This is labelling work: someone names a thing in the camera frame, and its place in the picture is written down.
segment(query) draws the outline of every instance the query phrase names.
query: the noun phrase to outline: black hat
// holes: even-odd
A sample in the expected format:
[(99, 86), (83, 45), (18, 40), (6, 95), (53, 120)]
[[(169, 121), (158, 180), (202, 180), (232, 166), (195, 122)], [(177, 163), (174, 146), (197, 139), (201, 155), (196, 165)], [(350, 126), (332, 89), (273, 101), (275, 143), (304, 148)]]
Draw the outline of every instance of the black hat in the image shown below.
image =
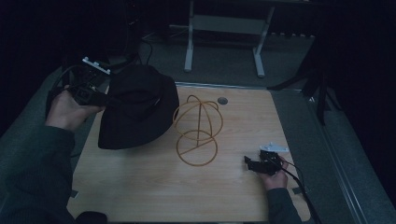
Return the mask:
[(179, 106), (175, 81), (154, 67), (129, 65), (111, 78), (107, 95), (119, 101), (102, 116), (98, 146), (144, 145), (165, 133)]

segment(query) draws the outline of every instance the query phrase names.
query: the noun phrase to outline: black device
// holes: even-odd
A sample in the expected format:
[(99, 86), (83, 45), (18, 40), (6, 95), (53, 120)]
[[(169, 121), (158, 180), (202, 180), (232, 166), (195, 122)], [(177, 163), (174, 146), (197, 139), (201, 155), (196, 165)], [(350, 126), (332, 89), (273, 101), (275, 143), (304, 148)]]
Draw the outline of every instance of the black device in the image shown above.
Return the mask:
[(260, 161), (245, 156), (245, 163), (249, 170), (268, 175), (274, 175), (282, 169), (282, 160), (277, 153), (265, 150), (260, 150)]
[(98, 90), (98, 87), (110, 79), (110, 70), (104, 69), (99, 63), (90, 62), (88, 58), (82, 61), (84, 64), (67, 68), (53, 84), (47, 97), (46, 116), (50, 112), (51, 102), (63, 90), (68, 90), (79, 105), (118, 106), (120, 104), (119, 100)]

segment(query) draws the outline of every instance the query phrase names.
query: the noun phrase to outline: hand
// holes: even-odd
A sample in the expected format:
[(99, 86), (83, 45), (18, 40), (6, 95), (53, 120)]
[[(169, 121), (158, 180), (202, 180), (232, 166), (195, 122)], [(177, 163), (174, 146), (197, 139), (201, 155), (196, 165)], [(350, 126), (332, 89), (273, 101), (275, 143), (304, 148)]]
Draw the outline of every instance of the hand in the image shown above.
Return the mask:
[[(285, 158), (280, 156), (279, 158), (282, 160), (282, 168), (286, 170), (289, 164), (286, 162)], [(262, 179), (266, 191), (270, 189), (281, 189), (281, 188), (285, 189), (286, 186), (288, 185), (288, 177), (286, 176), (283, 170), (276, 172), (274, 175), (261, 174), (261, 173), (257, 173), (257, 174)]]
[(74, 132), (89, 115), (104, 109), (95, 105), (79, 105), (69, 91), (62, 91), (52, 101), (45, 124)]

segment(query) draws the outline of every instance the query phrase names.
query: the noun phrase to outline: metal frame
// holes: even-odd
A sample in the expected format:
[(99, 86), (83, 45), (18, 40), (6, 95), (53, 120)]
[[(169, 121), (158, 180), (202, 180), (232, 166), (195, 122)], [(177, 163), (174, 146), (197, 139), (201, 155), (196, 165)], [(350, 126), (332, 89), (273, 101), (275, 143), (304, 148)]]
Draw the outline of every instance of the metal frame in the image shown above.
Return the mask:
[(194, 30), (207, 30), (217, 32), (230, 32), (239, 34), (260, 35), (260, 41), (257, 47), (253, 48), (253, 57), (256, 64), (257, 76), (264, 77), (264, 68), (262, 66), (262, 45), (267, 36), (271, 19), (274, 15), (275, 7), (270, 7), (266, 20), (237, 19), (229, 17), (216, 17), (206, 15), (194, 15), (194, 0), (190, 0), (190, 18), (189, 18), (189, 43), (187, 46), (186, 61), (184, 71), (190, 72), (192, 68), (193, 41), (192, 35)]

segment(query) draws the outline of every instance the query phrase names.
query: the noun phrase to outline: person's left hand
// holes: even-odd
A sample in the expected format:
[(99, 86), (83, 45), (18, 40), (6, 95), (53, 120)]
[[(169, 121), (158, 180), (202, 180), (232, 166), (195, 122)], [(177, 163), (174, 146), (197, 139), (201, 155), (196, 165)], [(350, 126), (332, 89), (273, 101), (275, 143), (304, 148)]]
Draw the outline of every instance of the person's left hand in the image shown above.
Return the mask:
[(89, 115), (104, 109), (95, 105), (79, 105), (69, 91), (62, 91), (52, 101), (45, 125), (74, 132)]

